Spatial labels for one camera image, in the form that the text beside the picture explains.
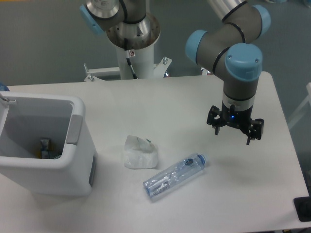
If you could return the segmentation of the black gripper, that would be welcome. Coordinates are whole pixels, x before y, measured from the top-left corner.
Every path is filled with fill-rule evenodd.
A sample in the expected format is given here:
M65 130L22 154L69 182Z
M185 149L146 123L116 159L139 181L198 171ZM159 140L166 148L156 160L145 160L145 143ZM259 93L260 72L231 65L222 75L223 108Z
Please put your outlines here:
M251 140L261 140L264 129L264 120L262 118L251 119L252 109L251 106L244 111L236 111L222 103L222 110L220 110L213 105L208 113L207 125L212 126L216 135L223 126L239 129L243 133L247 133L246 144L249 145Z

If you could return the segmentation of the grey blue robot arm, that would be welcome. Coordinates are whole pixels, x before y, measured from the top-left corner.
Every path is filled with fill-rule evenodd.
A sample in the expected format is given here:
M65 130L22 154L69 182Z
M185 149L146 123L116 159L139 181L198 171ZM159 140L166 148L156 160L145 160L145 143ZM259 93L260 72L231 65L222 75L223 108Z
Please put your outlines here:
M215 131L223 126L239 129L248 141L260 140L264 121L252 119L262 52L253 41L271 25L269 12L245 0L211 0L210 6L223 26L214 33L193 32L185 45L186 56L220 78L221 108L212 106L207 124ZM80 6L87 26L106 33L116 47L122 79L155 77L154 44L160 36L157 19L147 12L144 0L88 0Z

